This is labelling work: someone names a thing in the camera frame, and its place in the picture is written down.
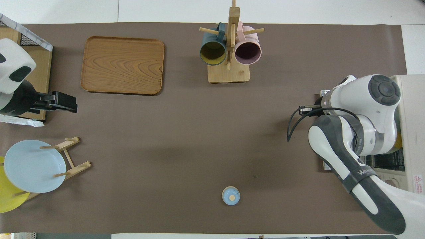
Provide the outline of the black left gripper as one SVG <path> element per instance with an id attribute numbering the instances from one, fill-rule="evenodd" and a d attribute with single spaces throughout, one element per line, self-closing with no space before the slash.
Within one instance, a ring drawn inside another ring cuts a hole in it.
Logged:
<path id="1" fill-rule="evenodd" d="M 54 111 L 59 107 L 62 110 L 72 113 L 77 113 L 78 111 L 76 97 L 59 91 L 52 91 L 49 93 L 36 92 L 35 97 L 36 100 L 31 106 L 33 110 Z"/>

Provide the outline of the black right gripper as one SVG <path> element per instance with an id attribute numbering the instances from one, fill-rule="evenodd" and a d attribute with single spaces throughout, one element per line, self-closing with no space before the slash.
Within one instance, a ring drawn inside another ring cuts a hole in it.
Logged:
<path id="1" fill-rule="evenodd" d="M 299 115 L 308 115 L 309 117 L 319 117 L 324 115 L 321 105 L 300 106 Z"/>

